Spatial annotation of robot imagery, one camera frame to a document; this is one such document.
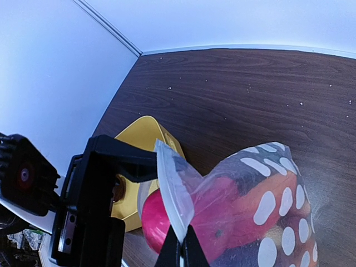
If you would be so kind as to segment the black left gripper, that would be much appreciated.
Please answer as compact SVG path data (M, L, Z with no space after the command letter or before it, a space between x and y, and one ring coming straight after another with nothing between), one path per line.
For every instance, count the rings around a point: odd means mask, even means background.
M72 158L53 223L53 263L121 266L125 222L112 217L111 212L116 175L128 164L156 167L156 154L99 135L90 138L84 152Z

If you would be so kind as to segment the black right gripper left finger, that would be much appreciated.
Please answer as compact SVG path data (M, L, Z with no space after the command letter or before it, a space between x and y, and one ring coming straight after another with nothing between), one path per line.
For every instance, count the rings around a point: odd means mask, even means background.
M181 258L181 244L178 241L176 234L169 227L161 252L155 263L155 267L179 267Z

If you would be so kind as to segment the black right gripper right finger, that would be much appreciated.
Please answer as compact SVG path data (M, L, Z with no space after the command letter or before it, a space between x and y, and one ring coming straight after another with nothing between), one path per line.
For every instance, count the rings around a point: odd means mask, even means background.
M209 267L209 263L198 241L194 228L189 225L182 243L184 267Z

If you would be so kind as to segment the pink red toy fruit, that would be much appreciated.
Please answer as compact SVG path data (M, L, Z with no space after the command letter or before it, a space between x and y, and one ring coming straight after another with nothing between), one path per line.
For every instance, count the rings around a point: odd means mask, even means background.
M160 189L151 193L142 209L142 231L148 246L160 253L171 225Z

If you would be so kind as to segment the red orange toy mango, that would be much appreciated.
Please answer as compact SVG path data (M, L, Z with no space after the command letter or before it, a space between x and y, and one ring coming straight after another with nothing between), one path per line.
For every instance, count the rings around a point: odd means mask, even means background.
M222 253L261 238L280 218L285 189L296 189L297 176L275 174L241 196L233 180L219 177L198 199L192 222L199 243L208 254Z

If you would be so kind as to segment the clear polka dot zip bag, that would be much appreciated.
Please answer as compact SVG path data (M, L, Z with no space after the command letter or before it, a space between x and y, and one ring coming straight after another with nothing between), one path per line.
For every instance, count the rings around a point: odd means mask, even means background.
M169 230L192 227L211 266L318 266L312 210L290 148L248 147L201 175L156 141L159 188L142 205L142 231L160 253Z

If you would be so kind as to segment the yellow plastic basket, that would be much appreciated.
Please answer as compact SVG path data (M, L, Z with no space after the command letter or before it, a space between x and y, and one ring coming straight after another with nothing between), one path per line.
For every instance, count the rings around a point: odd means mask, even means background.
M115 139L139 149L153 152L156 140L169 145L184 157L178 140L152 116L142 116L122 130ZM116 175L111 215L125 222L126 232L142 226L141 215L146 198L159 188L155 166L128 164Z

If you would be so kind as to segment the purple toy eggplant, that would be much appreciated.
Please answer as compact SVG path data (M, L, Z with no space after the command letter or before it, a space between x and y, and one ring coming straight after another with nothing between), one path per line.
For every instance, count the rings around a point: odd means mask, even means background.
M264 238L226 249L210 266L274 266L277 258L277 247L271 238Z

